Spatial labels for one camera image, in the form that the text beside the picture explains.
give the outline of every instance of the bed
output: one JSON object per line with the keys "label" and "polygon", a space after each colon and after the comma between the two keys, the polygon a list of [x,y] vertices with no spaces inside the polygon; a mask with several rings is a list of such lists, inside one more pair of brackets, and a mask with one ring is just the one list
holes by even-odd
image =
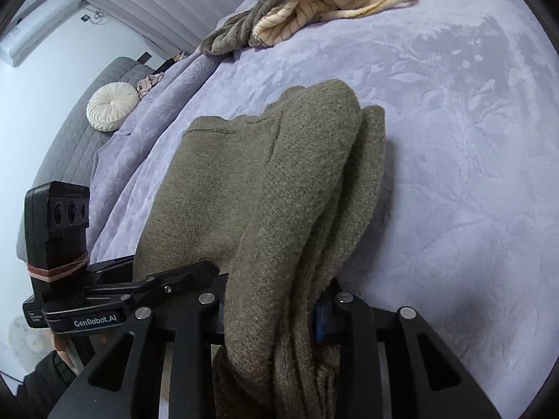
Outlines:
{"label": "bed", "polygon": [[387,146],[375,216],[340,282],[371,306],[420,310],[516,419],[559,353],[558,72],[522,0],[420,0],[271,49],[196,51],[96,152],[91,261],[135,252],[196,117],[259,114],[290,86],[341,79],[361,106],[384,107]]}

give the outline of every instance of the metal bolt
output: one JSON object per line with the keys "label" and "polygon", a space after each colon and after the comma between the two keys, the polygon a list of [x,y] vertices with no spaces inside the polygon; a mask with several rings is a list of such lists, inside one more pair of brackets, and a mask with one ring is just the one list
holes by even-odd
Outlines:
{"label": "metal bolt", "polygon": [[215,295],[213,293],[202,293],[198,296],[198,301],[200,301],[200,304],[211,304],[215,301]]}
{"label": "metal bolt", "polygon": [[134,313],[137,319],[146,319],[151,314],[152,311],[148,307],[140,307],[139,309],[136,309],[136,312]]}
{"label": "metal bolt", "polygon": [[411,307],[402,307],[400,309],[400,315],[405,319],[414,319],[417,313]]}
{"label": "metal bolt", "polygon": [[342,304],[347,304],[348,302],[353,301],[353,294],[349,292],[339,292],[336,295],[336,299]]}

